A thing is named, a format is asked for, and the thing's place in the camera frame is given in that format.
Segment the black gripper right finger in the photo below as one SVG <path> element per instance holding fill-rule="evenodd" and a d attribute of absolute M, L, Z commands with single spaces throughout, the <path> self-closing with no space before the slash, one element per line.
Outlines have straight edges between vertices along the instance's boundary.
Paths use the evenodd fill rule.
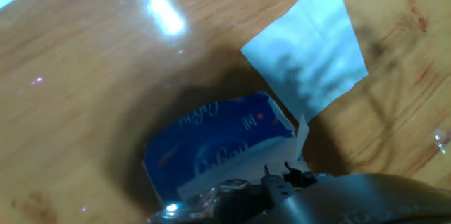
<path fill-rule="evenodd" d="M 285 161 L 264 165 L 262 199 L 266 203 L 280 203 L 297 190 L 319 181 L 304 161 Z"/>

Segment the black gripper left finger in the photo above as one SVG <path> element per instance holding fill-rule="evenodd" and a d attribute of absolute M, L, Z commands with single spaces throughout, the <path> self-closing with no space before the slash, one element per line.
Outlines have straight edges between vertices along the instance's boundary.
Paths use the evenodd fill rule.
<path fill-rule="evenodd" d="M 245 223 L 262 212 L 261 185 L 226 180 L 187 199 L 170 202 L 148 217 L 151 224 Z"/>

